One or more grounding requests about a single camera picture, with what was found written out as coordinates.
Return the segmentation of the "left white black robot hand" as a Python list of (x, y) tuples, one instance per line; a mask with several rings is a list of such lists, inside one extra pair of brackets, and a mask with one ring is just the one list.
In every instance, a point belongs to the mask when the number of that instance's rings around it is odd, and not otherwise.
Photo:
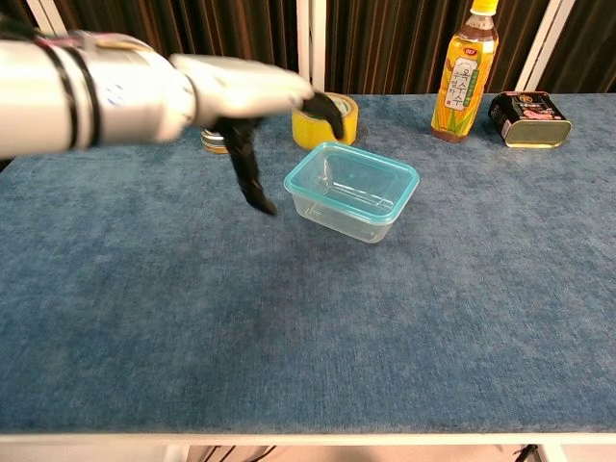
[(194, 121), (222, 136), (246, 202), (264, 214), (274, 216), (276, 208), (260, 183), (253, 148), (263, 118), (298, 110), (324, 119), (337, 140), (346, 134), (335, 103), (295, 72), (229, 57), (174, 54), (170, 62), (192, 83)]

